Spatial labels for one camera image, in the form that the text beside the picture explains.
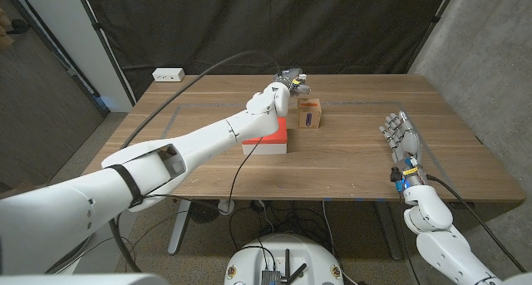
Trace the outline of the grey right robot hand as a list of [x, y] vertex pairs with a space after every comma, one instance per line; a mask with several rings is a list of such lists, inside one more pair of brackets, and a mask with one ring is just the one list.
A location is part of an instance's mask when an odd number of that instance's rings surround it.
[[397, 115], [391, 113], [379, 130], [391, 149], [394, 166], [390, 180], [395, 184], [396, 190], [403, 192], [415, 185], [425, 185], [426, 176], [421, 165], [420, 136], [414, 130], [406, 113], [404, 111], [400, 111]]

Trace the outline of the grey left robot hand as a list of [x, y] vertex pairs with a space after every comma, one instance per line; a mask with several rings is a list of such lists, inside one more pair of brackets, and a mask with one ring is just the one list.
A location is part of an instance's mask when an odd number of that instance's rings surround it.
[[311, 88], [306, 84], [307, 75], [301, 68], [290, 68], [278, 72], [273, 76], [274, 82], [283, 83], [290, 93], [290, 96], [309, 95]]

